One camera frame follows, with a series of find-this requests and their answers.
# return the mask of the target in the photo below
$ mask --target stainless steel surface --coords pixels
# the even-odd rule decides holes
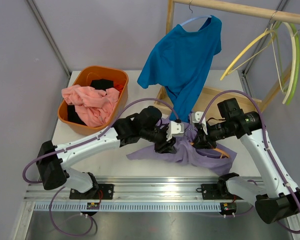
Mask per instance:
[[[246,211],[246,203],[238,205]],[[81,234],[90,221],[73,212],[53,212],[56,224],[64,231]],[[97,233],[93,227],[83,240],[291,240],[292,235],[277,223],[265,224],[255,211],[224,219],[219,213],[196,212],[98,212]],[[46,211],[34,211],[26,240],[68,240],[57,232]]]
[[[290,2],[290,0],[281,0],[275,10],[284,11],[289,2]],[[272,23],[272,19],[269,20],[268,24],[266,25],[266,28],[270,27],[271,23]],[[267,35],[267,36],[263,37],[262,39],[260,39],[258,41],[258,43],[257,43],[255,49],[253,50],[253,53],[251,54],[251,56],[253,56],[254,54],[256,54],[257,52],[259,52],[262,49],[262,47],[265,45],[268,37],[269,36]],[[254,58],[250,59],[247,62],[246,67],[243,70],[245,76],[248,74],[249,70],[251,69],[251,67],[252,67],[252,65],[253,65],[253,63],[254,63],[254,61],[256,60],[257,57],[258,56],[255,56]]]
[[[40,28],[42,29],[46,39],[48,40],[50,46],[52,47],[52,50],[55,53],[57,59],[59,60],[65,74],[70,79],[71,71],[70,71],[65,59],[63,58],[62,54],[60,53],[43,17],[41,16],[41,13],[40,13],[35,1],[34,0],[25,0],[25,2],[28,4],[29,8],[33,12],[35,19],[39,23]]]

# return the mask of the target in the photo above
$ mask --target pink cloth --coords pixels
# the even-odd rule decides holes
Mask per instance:
[[[99,127],[109,121],[120,92],[113,87],[104,91],[73,85],[62,89],[61,94],[68,105],[75,105],[76,113],[87,126]]]

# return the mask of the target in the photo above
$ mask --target white wall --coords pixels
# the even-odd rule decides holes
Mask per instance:
[[[142,69],[155,44],[164,37],[167,0],[35,0],[71,70],[89,65]],[[229,0],[275,9],[280,0]],[[175,4],[174,26],[200,15],[222,21],[222,51],[212,69],[225,69],[264,30],[268,20]],[[192,25],[192,31],[199,29]]]
[[[300,14],[300,0],[290,1],[286,11]],[[281,28],[279,40],[282,60],[286,66],[291,61],[291,40],[285,26]],[[262,99],[278,78],[272,49],[268,49],[255,61],[248,76],[252,91]],[[297,89],[289,106],[282,104],[283,98],[278,94],[264,111],[265,124],[284,167],[300,187],[300,72]]]
[[[50,138],[66,82],[26,2],[0,0],[0,240],[11,234],[27,187],[22,170]]]

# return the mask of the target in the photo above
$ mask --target black mounting bracket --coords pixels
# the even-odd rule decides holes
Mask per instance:
[[[114,197],[115,186],[113,184],[100,184],[99,189],[92,196],[87,196],[85,193],[78,192],[75,189],[71,189],[69,199],[72,200],[99,200],[102,192],[102,200],[112,200]]]
[[[196,191],[202,194],[203,200],[233,200],[234,197],[237,200],[242,200],[239,196],[234,196],[231,193],[221,192],[217,183],[204,183]]]

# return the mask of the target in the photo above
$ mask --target metal pole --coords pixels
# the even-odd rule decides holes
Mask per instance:
[[[60,53],[52,35],[50,34],[49,29],[48,29],[43,17],[40,14],[40,11],[39,11],[35,1],[34,0],[25,0],[25,2],[30,7],[35,19],[39,23],[39,26],[40,26],[41,30],[43,31],[46,39],[48,40],[53,52],[55,53],[56,57],[58,58],[65,74],[67,75],[68,79],[70,79],[71,71],[70,71],[65,59],[63,58],[62,54]]]

